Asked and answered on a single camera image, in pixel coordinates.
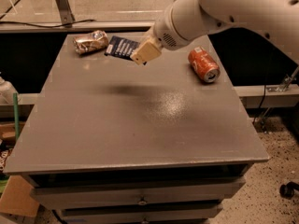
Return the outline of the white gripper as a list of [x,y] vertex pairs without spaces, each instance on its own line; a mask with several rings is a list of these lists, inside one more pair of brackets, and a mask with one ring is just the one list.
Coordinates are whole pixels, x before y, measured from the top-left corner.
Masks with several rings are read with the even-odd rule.
[[130,58],[137,64],[158,58],[163,47],[169,50],[183,48],[191,43],[186,37],[187,9],[178,5],[169,6],[141,38],[140,45]]

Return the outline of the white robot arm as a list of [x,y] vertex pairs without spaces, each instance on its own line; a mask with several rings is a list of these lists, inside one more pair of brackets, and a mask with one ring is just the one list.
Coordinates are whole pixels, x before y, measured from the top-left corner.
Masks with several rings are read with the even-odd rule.
[[163,49],[188,46],[203,35],[244,28],[299,63],[299,0],[176,0],[143,35],[131,55],[138,64]]

